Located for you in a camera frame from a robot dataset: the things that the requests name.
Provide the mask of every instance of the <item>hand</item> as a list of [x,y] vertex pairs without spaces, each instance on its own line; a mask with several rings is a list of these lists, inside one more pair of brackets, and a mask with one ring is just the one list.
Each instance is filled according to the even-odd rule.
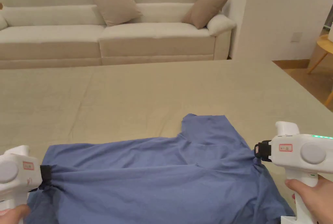
[[25,218],[29,213],[30,209],[27,205],[0,211],[0,224],[18,224],[20,219]]
[[318,175],[318,184],[310,187],[292,179],[286,180],[286,185],[297,192],[309,212],[319,224],[333,224],[333,182]]

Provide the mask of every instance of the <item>blue shirt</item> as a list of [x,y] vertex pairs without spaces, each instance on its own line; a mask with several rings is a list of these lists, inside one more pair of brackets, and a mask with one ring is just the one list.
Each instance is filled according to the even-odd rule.
[[52,165],[52,186],[30,194],[28,224],[270,224],[294,216],[225,116],[189,114],[175,138],[50,146],[43,164]]

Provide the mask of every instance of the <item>beige pillow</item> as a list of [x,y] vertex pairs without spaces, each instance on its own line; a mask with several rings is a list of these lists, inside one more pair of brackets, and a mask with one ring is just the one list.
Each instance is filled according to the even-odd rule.
[[123,24],[142,16],[134,0],[94,0],[107,26]]
[[217,15],[228,0],[198,0],[182,19],[183,23],[204,28],[212,17]]

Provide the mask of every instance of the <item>sofa armrest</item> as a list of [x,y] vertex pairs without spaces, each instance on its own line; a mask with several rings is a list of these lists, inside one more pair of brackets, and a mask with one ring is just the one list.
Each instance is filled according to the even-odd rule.
[[5,28],[7,28],[8,27],[8,25],[7,25],[7,21],[5,20],[5,18],[1,15],[1,13],[0,13],[0,31],[2,30],[2,29],[5,29]]
[[217,36],[236,27],[236,23],[223,14],[215,15],[207,24],[209,34]]

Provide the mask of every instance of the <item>bed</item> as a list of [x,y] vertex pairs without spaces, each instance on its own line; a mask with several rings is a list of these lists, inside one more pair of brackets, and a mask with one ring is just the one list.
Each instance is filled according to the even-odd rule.
[[[0,152],[29,145],[174,137],[188,113],[226,115],[250,147],[275,122],[333,136],[333,114],[272,62],[233,60],[0,71]],[[282,196],[284,169],[265,164]]]

